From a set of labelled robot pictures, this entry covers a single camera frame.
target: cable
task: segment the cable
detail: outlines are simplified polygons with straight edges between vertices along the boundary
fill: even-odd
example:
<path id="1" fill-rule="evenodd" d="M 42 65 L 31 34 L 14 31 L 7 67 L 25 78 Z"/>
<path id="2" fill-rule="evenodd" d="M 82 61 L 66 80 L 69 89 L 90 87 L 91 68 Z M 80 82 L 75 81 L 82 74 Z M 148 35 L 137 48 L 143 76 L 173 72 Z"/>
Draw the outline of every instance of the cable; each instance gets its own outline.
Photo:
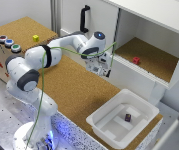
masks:
<path id="1" fill-rule="evenodd" d="M 74 52 L 70 49 L 67 49 L 67 48 L 64 48 L 64 47 L 51 47 L 51 49 L 55 49 L 55 48 L 60 48 L 60 49 L 64 49 L 64 50 L 67 50 L 67 51 L 70 51 L 74 54 L 78 54 L 78 55 L 82 55 L 82 56 L 97 56 L 97 55 L 100 55 L 106 51 L 108 51 L 113 45 L 117 44 L 116 42 L 114 42 L 111 46 L 109 46 L 107 49 L 105 49 L 104 51 L 100 52 L 100 53 L 97 53 L 97 54 L 93 54 L 93 55 L 86 55 L 86 54 L 80 54 L 80 53 L 77 53 L 77 52 Z M 112 56 L 112 61 L 111 61 L 111 65 L 110 67 L 112 67 L 112 64 L 113 64 L 113 57 L 114 57 L 114 54 L 115 54 L 115 48 L 114 48 L 114 51 L 113 51 L 113 56 Z M 36 121 L 34 123 L 34 126 L 33 126 L 33 129 L 31 131 L 31 134 L 29 136 L 29 139 L 28 139 L 28 142 L 27 142 L 27 145 L 26 145 L 26 148 L 25 150 L 27 150 L 27 147 L 28 147 L 28 144 L 30 142 L 30 139 L 31 139 L 31 136 L 33 134 L 33 131 L 35 129 L 35 126 L 38 122 L 38 118 L 39 118 L 39 115 L 40 115 L 40 109 L 41 109 L 41 105 L 42 105 L 42 99 L 43 99 L 43 93 L 44 93 L 44 59 L 45 59 L 45 55 L 46 55 L 46 52 L 44 52 L 43 54 L 43 57 L 42 57 L 42 94 L 41 94 L 41 98 L 40 98 L 40 104 L 39 104 L 39 108 L 38 108 L 38 113 L 37 113 L 37 117 L 36 117 Z"/>

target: black joint ring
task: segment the black joint ring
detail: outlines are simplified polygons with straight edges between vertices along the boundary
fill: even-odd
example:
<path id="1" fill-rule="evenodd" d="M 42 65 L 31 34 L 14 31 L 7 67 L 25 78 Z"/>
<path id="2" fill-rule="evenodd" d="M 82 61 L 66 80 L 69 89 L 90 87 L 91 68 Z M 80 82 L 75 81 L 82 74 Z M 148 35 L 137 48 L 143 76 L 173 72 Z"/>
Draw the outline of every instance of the black joint ring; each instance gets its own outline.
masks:
<path id="1" fill-rule="evenodd" d="M 51 48 L 47 45 L 41 45 L 44 50 L 46 51 L 46 55 L 47 55 L 47 64 L 44 68 L 49 68 L 51 66 L 51 62 L 52 62 L 52 57 L 51 57 Z"/>

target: cork surface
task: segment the cork surface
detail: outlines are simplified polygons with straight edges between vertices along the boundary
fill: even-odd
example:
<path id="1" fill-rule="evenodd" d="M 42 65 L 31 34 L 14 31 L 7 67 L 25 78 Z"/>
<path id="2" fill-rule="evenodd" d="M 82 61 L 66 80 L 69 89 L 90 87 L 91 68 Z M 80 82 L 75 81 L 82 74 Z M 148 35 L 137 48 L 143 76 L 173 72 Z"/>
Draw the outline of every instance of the cork surface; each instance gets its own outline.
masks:
<path id="1" fill-rule="evenodd" d="M 41 79 L 40 76 L 39 88 L 42 86 Z M 86 118 L 120 92 L 120 89 L 64 55 L 58 65 L 45 69 L 44 84 L 45 93 L 55 100 L 61 113 L 108 149 L 112 149 L 93 133 Z M 161 115 L 156 116 L 126 150 L 135 149 L 161 119 Z"/>
<path id="2" fill-rule="evenodd" d="M 0 36 L 1 35 L 6 35 L 8 39 L 13 39 L 15 44 L 21 46 L 23 53 L 25 53 L 27 49 L 57 36 L 55 32 L 29 17 L 24 17 L 1 26 Z M 33 35 L 39 36 L 38 42 L 33 41 Z"/>
<path id="3" fill-rule="evenodd" d="M 140 63 L 138 66 L 167 82 L 170 82 L 179 60 L 177 57 L 138 38 L 133 38 L 131 41 L 117 49 L 116 54 L 130 62 L 133 62 L 134 57 L 139 57 Z"/>

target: brown box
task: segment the brown box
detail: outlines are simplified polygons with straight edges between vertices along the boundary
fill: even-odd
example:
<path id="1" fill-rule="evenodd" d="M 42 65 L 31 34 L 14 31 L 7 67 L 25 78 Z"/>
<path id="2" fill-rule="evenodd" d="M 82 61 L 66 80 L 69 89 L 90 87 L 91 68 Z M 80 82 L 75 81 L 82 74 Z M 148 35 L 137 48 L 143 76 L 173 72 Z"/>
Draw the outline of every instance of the brown box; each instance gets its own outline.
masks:
<path id="1" fill-rule="evenodd" d="M 25 52 L 35 46 L 48 44 L 58 35 L 43 25 L 37 23 L 29 17 L 24 17 L 0 27 L 0 36 L 6 35 L 8 39 L 14 40 L 15 44 L 21 46 L 20 55 L 24 56 Z M 39 41 L 33 41 L 33 35 L 39 36 Z M 10 55 L 16 55 L 10 49 L 0 44 L 0 79 L 8 82 L 9 75 L 6 70 L 5 61 Z"/>

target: black handle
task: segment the black handle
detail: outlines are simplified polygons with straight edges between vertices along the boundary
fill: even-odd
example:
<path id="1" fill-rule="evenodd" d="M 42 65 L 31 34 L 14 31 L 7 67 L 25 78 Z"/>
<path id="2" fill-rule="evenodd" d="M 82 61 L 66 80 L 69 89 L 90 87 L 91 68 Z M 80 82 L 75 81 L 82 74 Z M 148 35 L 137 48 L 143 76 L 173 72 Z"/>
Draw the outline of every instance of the black handle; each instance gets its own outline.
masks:
<path id="1" fill-rule="evenodd" d="M 85 12 L 90 10 L 90 7 L 85 5 L 85 8 L 81 10 L 81 24 L 80 24 L 80 31 L 83 33 L 87 33 L 89 30 L 85 28 Z"/>

